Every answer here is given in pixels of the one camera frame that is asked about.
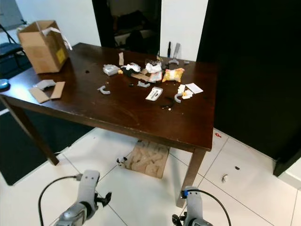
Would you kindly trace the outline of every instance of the dark brown table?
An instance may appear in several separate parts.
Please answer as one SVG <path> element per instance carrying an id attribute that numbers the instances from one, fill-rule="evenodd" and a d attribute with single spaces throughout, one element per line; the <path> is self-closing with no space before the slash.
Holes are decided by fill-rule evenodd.
<path id="1" fill-rule="evenodd" d="M 135 78 L 122 74 L 107 76 L 103 73 L 103 65 L 118 65 L 119 52 L 79 43 L 70 52 L 70 58 L 59 73 L 37 75 L 30 68 L 9 80 L 10 87 L 0 92 L 0 98 L 54 165 L 59 162 L 58 159 L 43 142 L 23 108 L 192 152 L 182 189 L 192 185 L 206 151 L 212 147 L 216 67 L 195 62 L 184 65 L 180 60 L 179 67 L 185 69 L 181 84 L 194 82 L 204 92 L 180 104 L 175 103 L 169 111 L 160 106 L 171 103 L 166 97 L 173 98 L 180 83 L 166 81 L 143 88 L 136 86 L 138 80 Z M 155 57 L 124 51 L 125 64 L 135 62 L 144 67 L 145 59 Z M 39 104 L 33 98 L 28 89 L 43 79 L 66 82 L 61 99 Z M 111 91 L 110 95 L 103 95 L 97 90 L 102 85 Z M 162 95 L 154 102 L 145 100 L 154 86 L 163 88 Z M 52 90 L 45 92 L 50 96 Z M 182 207 L 183 204 L 184 200 L 179 198 L 177 206 Z"/>

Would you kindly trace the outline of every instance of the cardboard box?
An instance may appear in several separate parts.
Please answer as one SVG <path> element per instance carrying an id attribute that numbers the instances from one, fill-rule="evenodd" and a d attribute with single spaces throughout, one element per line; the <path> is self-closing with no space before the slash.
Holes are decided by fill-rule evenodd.
<path id="1" fill-rule="evenodd" d="M 59 29 L 54 20 L 36 21 L 18 33 L 21 45 L 36 73 L 59 72 L 68 58 L 68 52 L 60 33 L 43 30 Z"/>

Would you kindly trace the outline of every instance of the tabletop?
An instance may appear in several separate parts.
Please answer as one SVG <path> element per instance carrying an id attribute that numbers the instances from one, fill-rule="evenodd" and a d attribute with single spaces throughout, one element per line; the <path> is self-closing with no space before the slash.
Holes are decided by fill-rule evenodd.
<path id="1" fill-rule="evenodd" d="M 10 87 L 0 92 L 12 105 L 52 115 L 54 117 L 100 127 L 138 138 L 171 145 L 190 151 L 193 148 L 210 150 L 214 122 L 214 105 L 217 70 L 215 65 L 190 62 L 171 65 L 170 68 L 185 69 L 181 83 L 166 81 L 147 87 L 138 87 L 138 79 L 124 74 L 108 76 L 103 65 L 118 65 L 121 50 L 104 48 L 84 43 L 75 45 L 70 58 L 59 73 L 36 74 L 30 68 L 9 80 Z M 124 63 L 131 62 L 145 67 L 146 59 L 154 55 L 124 52 Z M 43 79 L 65 81 L 60 99 L 39 104 L 28 89 Z M 175 103 L 172 109 L 162 109 L 169 105 L 180 84 L 195 83 L 204 92 L 192 98 Z M 97 89 L 102 85 L 111 92 L 104 95 Z M 157 101 L 145 98 L 152 87 L 163 89 Z M 50 96 L 53 88 L 45 93 Z"/>

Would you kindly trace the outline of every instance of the black cable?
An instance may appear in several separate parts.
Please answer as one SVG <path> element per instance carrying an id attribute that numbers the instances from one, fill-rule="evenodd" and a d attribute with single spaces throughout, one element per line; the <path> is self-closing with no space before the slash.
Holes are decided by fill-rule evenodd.
<path id="1" fill-rule="evenodd" d="M 229 224 L 229 226 L 231 226 L 230 217 L 229 217 L 228 212 L 226 211 L 226 208 L 224 207 L 224 205 L 215 196 L 213 196 L 212 194 L 210 194 L 208 192 L 205 192 L 205 191 L 202 191 L 202 190 L 198 190 L 198 189 L 189 189 L 189 190 L 185 190 L 185 191 L 187 191 L 187 192 L 201 192 L 201 193 L 209 195 L 211 198 L 215 199 L 218 202 L 218 204 L 220 204 L 220 206 L 222 207 L 222 209 L 224 210 L 224 212 L 225 212 L 225 214 L 227 216 L 228 224 Z"/>
<path id="2" fill-rule="evenodd" d="M 43 217 L 42 217 L 42 210 L 41 210 L 41 199 L 42 199 L 42 196 L 44 194 L 44 192 L 46 191 L 46 189 L 52 185 L 54 182 L 56 181 L 59 181 L 59 180 L 62 180 L 62 179 L 67 179 L 67 178 L 77 178 L 77 176 L 66 176 L 66 177 L 62 177 L 62 178 L 58 178 L 54 181 L 52 181 L 51 183 L 49 183 L 44 189 L 43 191 L 41 192 L 40 196 L 39 196 L 39 202 L 38 202 L 38 209 L 39 209 L 39 217 L 40 217 L 40 223 L 41 223 L 41 226 L 44 226 L 44 223 L 43 223 Z"/>

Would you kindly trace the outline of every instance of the yellow snack bag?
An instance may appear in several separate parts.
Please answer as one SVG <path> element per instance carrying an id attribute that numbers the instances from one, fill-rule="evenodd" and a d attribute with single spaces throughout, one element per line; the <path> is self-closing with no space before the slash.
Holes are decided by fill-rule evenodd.
<path id="1" fill-rule="evenodd" d="M 162 82 L 165 82 L 165 81 L 181 82 L 181 77 L 182 77 L 184 71 L 185 70 L 183 68 L 177 68 L 174 70 L 166 69 Z"/>

